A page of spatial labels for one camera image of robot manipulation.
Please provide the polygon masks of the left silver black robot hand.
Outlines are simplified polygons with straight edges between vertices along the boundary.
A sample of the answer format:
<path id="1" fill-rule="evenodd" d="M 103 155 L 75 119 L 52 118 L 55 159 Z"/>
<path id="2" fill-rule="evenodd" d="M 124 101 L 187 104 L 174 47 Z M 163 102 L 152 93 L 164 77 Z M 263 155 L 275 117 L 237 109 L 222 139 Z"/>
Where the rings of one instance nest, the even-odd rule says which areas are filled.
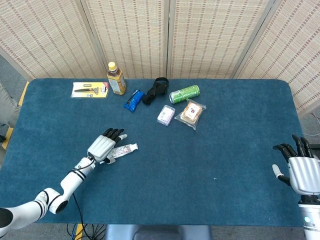
<path id="1" fill-rule="evenodd" d="M 128 135 L 122 134 L 124 129 L 108 128 L 103 134 L 99 135 L 87 149 L 87 155 L 94 159 L 96 163 L 112 164 L 114 159 L 108 157 L 115 145 L 125 139 Z"/>

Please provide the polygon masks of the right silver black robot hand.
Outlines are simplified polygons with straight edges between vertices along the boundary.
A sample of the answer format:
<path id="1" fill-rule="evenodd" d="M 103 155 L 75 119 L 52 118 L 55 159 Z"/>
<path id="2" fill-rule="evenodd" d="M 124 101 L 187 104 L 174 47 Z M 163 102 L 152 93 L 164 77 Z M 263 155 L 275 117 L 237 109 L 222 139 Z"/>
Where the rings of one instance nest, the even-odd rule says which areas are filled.
<path id="1" fill-rule="evenodd" d="M 318 196 L 320 194 L 320 160 L 312 152 L 305 137 L 292 135 L 296 150 L 288 143 L 273 146 L 283 155 L 289 172 L 285 176 L 278 165 L 273 164 L 275 177 L 293 189 L 301 196 Z"/>

